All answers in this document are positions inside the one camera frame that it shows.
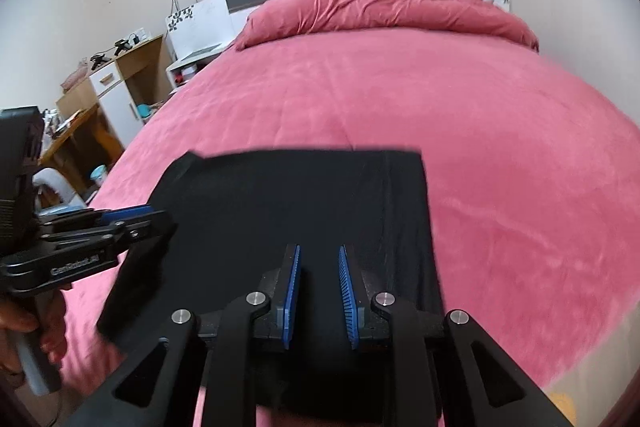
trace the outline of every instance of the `white cabinet door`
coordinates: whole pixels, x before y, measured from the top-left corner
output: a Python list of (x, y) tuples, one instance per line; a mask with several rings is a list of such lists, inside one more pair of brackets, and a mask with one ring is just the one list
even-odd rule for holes
[(109, 120), (113, 132), (124, 148), (127, 148), (136, 134), (142, 130), (142, 118), (138, 114), (127, 84), (114, 86), (100, 97), (100, 107)]

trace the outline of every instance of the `black fabric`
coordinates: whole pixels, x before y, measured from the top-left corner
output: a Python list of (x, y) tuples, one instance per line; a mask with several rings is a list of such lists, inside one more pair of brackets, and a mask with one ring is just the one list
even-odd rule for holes
[(129, 252), (98, 330), (127, 352), (176, 309), (206, 313), (254, 291), (262, 273), (280, 266), (286, 244), (298, 243), (290, 363), (285, 376), (260, 372), (258, 399), (305, 415), (377, 421), (382, 364), (350, 349), (338, 247), (353, 245), (362, 270), (386, 290), (442, 314), (426, 202), (413, 152), (188, 153), (149, 199), (172, 214), (174, 235)]

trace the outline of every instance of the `pink bedsheet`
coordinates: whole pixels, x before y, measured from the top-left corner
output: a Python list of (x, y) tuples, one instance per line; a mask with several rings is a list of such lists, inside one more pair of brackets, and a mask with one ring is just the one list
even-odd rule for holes
[[(136, 137), (95, 200), (146, 201), (193, 150), (412, 148), (427, 174), (446, 307), (469, 311), (540, 385), (640, 298), (640, 130), (524, 46), (385, 28), (229, 50)], [(119, 361), (95, 322), (116, 269), (66, 294), (65, 381)]]

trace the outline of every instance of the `paper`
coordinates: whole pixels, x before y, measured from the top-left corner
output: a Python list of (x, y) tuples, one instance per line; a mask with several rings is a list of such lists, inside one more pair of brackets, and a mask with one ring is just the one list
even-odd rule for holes
[(55, 131), (55, 134), (64, 131), (68, 126), (72, 124), (72, 122), (76, 119), (76, 117), (82, 112), (82, 109), (78, 109), (75, 113), (73, 113), (69, 118), (67, 118), (63, 123), (61, 123)]
[(177, 60), (234, 38), (226, 0), (203, 0), (166, 18)]

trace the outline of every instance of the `drawer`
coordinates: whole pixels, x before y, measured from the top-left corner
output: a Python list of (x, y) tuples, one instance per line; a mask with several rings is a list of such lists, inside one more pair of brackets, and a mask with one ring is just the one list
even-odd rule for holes
[(96, 96), (100, 96), (103, 92), (114, 86), (122, 80), (122, 75), (118, 69), (116, 62), (107, 64), (105, 67), (93, 73), (90, 77), (91, 84), (94, 86)]

